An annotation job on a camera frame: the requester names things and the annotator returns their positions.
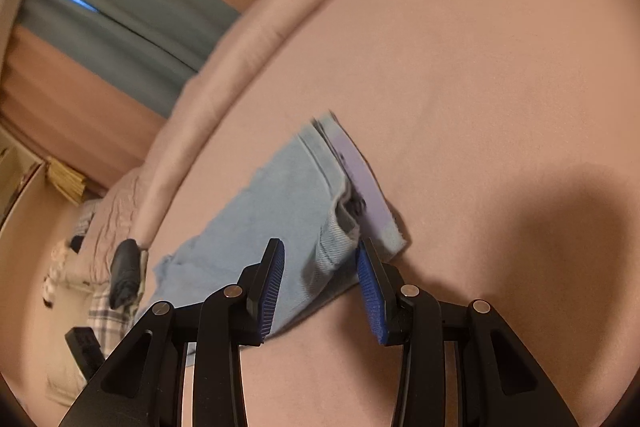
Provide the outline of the light blue denim pants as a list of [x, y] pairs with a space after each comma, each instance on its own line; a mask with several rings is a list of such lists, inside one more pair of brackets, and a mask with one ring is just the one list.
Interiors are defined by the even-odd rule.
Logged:
[[160, 259], [149, 302], [201, 303], [262, 259], [269, 239], [284, 246], [271, 335], [356, 284], [355, 251], [363, 239], [384, 260], [405, 248], [367, 161], [333, 114], [300, 129], [203, 232]]

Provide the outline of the plaid pillow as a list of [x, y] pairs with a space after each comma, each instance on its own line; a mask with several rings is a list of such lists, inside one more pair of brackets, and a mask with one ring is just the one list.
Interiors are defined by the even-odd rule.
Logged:
[[87, 325], [92, 328], [104, 357], [107, 358], [126, 336], [138, 309], [137, 301], [128, 306], [110, 307], [110, 288], [99, 287], [92, 295]]

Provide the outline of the white plush toy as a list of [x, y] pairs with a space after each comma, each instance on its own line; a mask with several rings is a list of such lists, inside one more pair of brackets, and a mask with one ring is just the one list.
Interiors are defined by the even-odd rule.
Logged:
[[66, 241], [58, 242], [52, 248], [50, 265], [41, 287], [43, 304], [49, 309], [54, 305], [58, 283], [64, 279], [66, 262], [74, 254], [75, 251], [70, 248], [70, 243]]

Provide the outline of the folded dark denim jeans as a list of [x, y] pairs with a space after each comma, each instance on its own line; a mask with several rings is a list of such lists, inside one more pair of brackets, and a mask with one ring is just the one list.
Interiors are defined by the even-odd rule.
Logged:
[[141, 280], [141, 249], [134, 239], [125, 239], [116, 248], [111, 264], [110, 308], [130, 306], [136, 300]]

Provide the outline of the folded light green garment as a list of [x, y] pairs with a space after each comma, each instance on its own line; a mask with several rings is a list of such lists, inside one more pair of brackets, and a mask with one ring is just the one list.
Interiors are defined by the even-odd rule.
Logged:
[[136, 309], [140, 308], [140, 303], [145, 293], [145, 279], [146, 279], [146, 270], [148, 269], [148, 260], [149, 260], [149, 251], [143, 249], [140, 253], [140, 283], [138, 286], [138, 292], [136, 296], [136, 300], [134, 300], [134, 306]]

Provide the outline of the checked blue pillow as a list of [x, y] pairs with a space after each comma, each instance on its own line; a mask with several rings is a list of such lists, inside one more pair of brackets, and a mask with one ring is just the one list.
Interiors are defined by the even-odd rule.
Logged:
[[87, 234], [99, 203], [99, 199], [90, 199], [79, 206], [78, 219], [73, 228], [73, 236], [85, 236]]

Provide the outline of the pink duvet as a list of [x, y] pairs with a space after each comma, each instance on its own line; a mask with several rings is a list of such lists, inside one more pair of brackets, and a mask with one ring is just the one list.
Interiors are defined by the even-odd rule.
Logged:
[[81, 254], [102, 256], [122, 234], [152, 244], [202, 148], [234, 102], [304, 21], [328, 0], [257, 0], [184, 86], [144, 163], [96, 210]]

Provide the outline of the yellow fringed lampshade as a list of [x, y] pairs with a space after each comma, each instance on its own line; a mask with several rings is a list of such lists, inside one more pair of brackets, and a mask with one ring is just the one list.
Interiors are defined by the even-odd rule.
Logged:
[[83, 174], [54, 157], [47, 158], [46, 171], [48, 181], [71, 204], [79, 206], [84, 201], [86, 178]]

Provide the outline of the blue-grey curtain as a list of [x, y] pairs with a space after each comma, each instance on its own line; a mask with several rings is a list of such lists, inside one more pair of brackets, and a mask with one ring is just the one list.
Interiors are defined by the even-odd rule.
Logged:
[[17, 20], [167, 117], [239, 16], [222, 0], [23, 0]]

